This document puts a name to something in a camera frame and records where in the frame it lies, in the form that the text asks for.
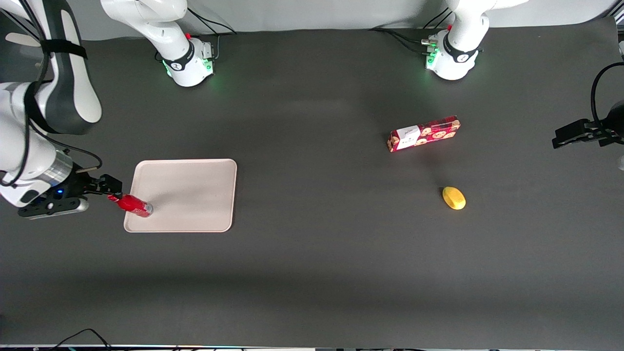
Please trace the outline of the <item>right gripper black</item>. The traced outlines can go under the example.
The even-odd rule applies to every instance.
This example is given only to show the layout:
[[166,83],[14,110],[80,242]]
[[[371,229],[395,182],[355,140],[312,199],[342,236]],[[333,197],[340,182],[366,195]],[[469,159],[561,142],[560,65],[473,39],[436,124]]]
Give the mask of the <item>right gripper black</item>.
[[80,166],[73,166],[68,177],[46,192],[46,200],[63,198],[86,198],[86,195],[122,195],[123,184],[117,178],[102,174],[94,178],[89,173],[78,173]]

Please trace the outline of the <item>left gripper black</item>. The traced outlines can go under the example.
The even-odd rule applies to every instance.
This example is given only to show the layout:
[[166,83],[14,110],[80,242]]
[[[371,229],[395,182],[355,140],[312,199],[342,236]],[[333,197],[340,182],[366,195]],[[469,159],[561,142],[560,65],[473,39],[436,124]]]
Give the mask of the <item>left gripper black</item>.
[[607,131],[608,135],[593,133],[593,121],[582,118],[555,131],[552,140],[554,149],[559,149],[575,143],[599,142],[600,147],[611,144],[624,144],[624,100],[614,104],[606,118],[599,120],[600,127]]

